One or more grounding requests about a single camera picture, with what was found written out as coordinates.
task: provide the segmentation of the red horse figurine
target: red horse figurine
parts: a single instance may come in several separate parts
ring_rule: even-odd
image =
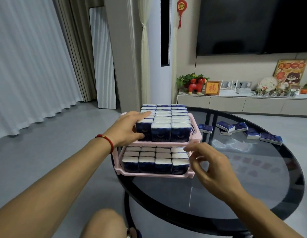
[[[205,84],[207,81],[205,78],[198,79],[198,82],[196,83],[196,79],[191,79],[191,84],[189,85],[189,94],[192,94],[192,91],[196,90],[196,94],[201,94],[203,84]]]

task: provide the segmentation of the hand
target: hand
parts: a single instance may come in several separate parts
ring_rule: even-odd
[[[224,154],[207,143],[192,144],[185,147],[184,150],[193,151],[189,158],[191,168],[212,195],[229,203],[246,193]],[[209,162],[207,171],[201,167],[202,161]]]
[[[104,133],[115,147],[129,145],[136,140],[143,139],[144,134],[136,133],[135,123],[149,116],[151,112],[139,113],[135,111],[121,115],[120,118]]]

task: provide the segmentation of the gray tile floor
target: gray tile floor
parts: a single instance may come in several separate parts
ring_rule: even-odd
[[[96,133],[104,132],[119,115],[119,110],[98,109],[96,103],[79,103],[43,123],[32,124],[16,137],[0,139],[0,207],[82,148]],[[307,118],[238,116],[282,136],[298,159],[306,189],[300,206],[286,223],[307,237]],[[79,237],[89,217],[101,208],[113,208],[123,214],[123,194],[111,161],[106,159],[53,237]],[[145,238],[213,237],[160,220],[134,201],[131,211]]]

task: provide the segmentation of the coffee table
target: coffee table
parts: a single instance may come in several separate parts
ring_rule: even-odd
[[[224,112],[188,108],[197,124],[225,121],[245,122],[258,132],[263,128]],[[298,207],[304,193],[304,178],[298,161],[285,146],[247,139],[244,132],[231,136],[203,134],[202,142],[212,145],[230,160],[239,181],[252,196],[262,200],[272,212],[285,220]],[[201,164],[207,170],[208,163]],[[125,213],[129,227],[134,227],[129,210],[129,196],[155,216],[195,232],[243,237],[250,233],[232,210],[211,195],[196,176],[193,179],[117,176],[125,189]]]

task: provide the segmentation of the television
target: television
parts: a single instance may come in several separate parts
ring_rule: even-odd
[[[201,0],[196,55],[307,52],[307,0]]]

